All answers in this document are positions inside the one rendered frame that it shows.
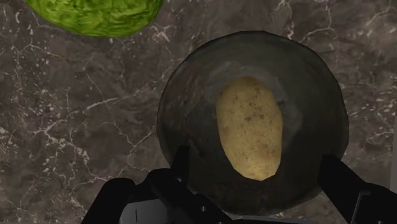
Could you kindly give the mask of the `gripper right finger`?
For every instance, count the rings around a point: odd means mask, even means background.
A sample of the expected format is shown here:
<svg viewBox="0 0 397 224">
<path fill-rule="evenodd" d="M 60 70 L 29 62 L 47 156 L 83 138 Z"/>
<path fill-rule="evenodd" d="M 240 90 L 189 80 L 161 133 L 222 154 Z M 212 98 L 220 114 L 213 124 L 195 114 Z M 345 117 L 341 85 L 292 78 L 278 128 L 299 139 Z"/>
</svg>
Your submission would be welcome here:
<svg viewBox="0 0 397 224">
<path fill-rule="evenodd" d="M 362 180 L 334 155 L 323 155 L 318 184 L 348 224 L 397 224 L 397 194 Z"/>
</svg>

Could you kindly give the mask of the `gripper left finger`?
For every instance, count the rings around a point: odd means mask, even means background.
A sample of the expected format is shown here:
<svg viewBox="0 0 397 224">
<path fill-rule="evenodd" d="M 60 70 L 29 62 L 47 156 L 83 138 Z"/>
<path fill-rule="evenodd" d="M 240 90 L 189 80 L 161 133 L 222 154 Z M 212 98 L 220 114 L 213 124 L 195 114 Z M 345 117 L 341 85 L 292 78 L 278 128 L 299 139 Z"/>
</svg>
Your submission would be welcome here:
<svg viewBox="0 0 397 224">
<path fill-rule="evenodd" d="M 81 224 L 119 224 L 125 207 L 143 199 L 158 199 L 171 221 L 164 224 L 232 224 L 209 199 L 187 188 L 190 147 L 179 146 L 169 169 L 155 169 L 136 185 L 129 178 L 105 182 Z"/>
</svg>

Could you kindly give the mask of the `yellow-brown potato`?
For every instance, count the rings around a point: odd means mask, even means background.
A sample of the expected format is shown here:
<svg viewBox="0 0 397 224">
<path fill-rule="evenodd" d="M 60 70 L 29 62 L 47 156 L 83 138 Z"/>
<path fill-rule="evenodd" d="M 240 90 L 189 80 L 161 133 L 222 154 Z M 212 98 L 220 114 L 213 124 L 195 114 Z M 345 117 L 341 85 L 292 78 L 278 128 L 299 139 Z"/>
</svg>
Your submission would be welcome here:
<svg viewBox="0 0 397 224">
<path fill-rule="evenodd" d="M 283 120 L 272 91 L 253 77 L 230 80 L 216 101 L 223 151 L 242 176 L 263 181 L 281 163 Z"/>
</svg>

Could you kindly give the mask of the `dark grey bowl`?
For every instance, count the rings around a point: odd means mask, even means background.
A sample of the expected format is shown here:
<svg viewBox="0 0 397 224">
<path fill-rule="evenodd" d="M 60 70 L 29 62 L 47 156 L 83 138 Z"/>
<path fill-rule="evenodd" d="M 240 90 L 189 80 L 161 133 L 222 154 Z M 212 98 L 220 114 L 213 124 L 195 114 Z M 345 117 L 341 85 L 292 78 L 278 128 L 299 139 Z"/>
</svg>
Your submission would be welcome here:
<svg viewBox="0 0 397 224">
<path fill-rule="evenodd" d="M 219 141 L 217 94 L 232 78 L 266 83 L 284 127 L 278 171 L 264 181 L 241 176 Z M 265 31 L 240 31 L 207 42 L 176 68 L 158 107 L 157 136 L 168 162 L 190 146 L 189 187 L 239 215 L 279 213 L 316 197 L 321 156 L 342 157 L 349 120 L 341 89 L 310 48 Z"/>
</svg>

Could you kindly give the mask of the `green lettuce head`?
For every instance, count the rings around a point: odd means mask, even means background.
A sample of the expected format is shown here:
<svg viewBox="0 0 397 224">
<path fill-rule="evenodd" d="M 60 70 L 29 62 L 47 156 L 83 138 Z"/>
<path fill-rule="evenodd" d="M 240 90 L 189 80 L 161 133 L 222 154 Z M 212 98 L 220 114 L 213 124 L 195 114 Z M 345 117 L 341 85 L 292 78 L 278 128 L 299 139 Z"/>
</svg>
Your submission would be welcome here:
<svg viewBox="0 0 397 224">
<path fill-rule="evenodd" d="M 44 19 L 86 36 L 130 36 L 156 19 L 164 0 L 25 0 Z"/>
</svg>

